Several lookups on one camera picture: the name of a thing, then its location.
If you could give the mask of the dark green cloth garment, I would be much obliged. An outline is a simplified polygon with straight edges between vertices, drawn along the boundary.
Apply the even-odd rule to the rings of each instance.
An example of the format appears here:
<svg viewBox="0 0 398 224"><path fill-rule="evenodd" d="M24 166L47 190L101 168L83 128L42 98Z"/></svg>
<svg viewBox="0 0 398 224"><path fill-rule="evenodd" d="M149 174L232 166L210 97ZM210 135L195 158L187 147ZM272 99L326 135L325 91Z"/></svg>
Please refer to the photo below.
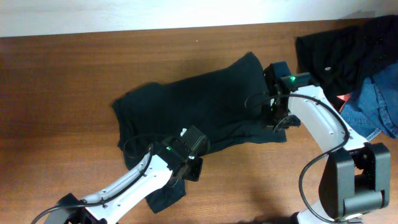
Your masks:
<svg viewBox="0 0 398 224"><path fill-rule="evenodd" d="M258 58L249 52L227 68L169 84L149 83L114 101L119 148L132 169L150 143L195 126L210 140L209 153L246 142L285 142L284 131L263 128L261 109L247 98L267 91Z"/></svg>

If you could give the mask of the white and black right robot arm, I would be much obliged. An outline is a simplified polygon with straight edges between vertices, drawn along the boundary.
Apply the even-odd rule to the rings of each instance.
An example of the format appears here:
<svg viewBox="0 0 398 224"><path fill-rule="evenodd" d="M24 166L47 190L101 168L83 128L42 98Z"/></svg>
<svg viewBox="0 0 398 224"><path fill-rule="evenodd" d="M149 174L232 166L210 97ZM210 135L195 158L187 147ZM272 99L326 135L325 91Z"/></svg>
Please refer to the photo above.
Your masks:
<svg viewBox="0 0 398 224"><path fill-rule="evenodd" d="M294 213L291 223L362 223L362 215L385 208L390 199L391 154L382 143L371 144L358 134L327 100L309 73L292 75L285 62L264 70L267 95L261 104L263 124L275 132L297 118L305 125L322 153L301 171L298 185L309 168L321 159L326 165L318 187L319 199Z"/></svg>

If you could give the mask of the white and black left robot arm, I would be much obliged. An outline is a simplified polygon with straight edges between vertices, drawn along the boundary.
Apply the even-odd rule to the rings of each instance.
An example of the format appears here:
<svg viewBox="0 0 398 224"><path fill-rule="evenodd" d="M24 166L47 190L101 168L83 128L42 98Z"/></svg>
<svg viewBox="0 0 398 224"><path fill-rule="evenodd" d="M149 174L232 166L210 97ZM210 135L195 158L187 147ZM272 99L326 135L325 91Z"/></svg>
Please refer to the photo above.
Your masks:
<svg viewBox="0 0 398 224"><path fill-rule="evenodd" d="M199 180L203 160L210 148L208 138L196 127L182 129L148 146L147 154L121 178L102 190L77 199L61 198L56 206L42 212L46 223L117 223L130 209L171 180Z"/></svg>

